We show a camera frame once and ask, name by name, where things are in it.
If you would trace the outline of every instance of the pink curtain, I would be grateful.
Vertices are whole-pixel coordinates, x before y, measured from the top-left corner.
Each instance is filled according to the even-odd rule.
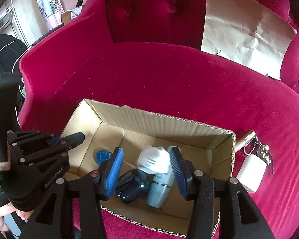
[[[52,30],[61,24],[61,14],[63,8],[60,0],[37,0],[40,12],[48,30]]]

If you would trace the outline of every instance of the sofa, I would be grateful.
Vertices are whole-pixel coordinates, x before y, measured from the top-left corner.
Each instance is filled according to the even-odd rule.
[[[299,29],[287,0],[258,1]],[[131,9],[124,7],[128,2]],[[238,137],[254,129],[270,146],[274,176],[268,169],[251,197],[276,239],[289,239],[299,227],[299,32],[284,58],[282,81],[272,80],[199,50],[204,2],[87,0],[78,17],[22,57],[21,127],[61,133],[79,102],[88,98],[197,120]],[[41,56],[46,54],[49,60]],[[233,176],[244,158],[236,153]],[[173,237],[108,212],[104,222],[109,238]]]

